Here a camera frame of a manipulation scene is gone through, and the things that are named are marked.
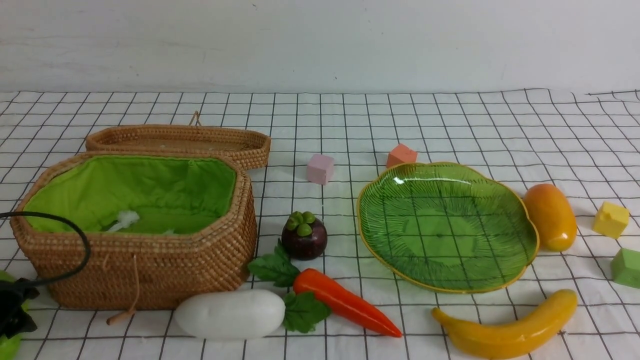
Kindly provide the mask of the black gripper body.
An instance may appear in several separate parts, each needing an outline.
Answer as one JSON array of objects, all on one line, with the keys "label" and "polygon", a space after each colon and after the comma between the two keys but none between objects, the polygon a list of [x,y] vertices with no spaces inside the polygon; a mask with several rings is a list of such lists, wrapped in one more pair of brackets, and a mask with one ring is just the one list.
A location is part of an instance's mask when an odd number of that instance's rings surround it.
[{"label": "black gripper body", "polygon": [[28,314],[25,306],[29,300],[35,300],[39,290],[31,280],[2,280],[0,282],[0,335],[12,339],[23,333],[38,330],[38,325]]}]

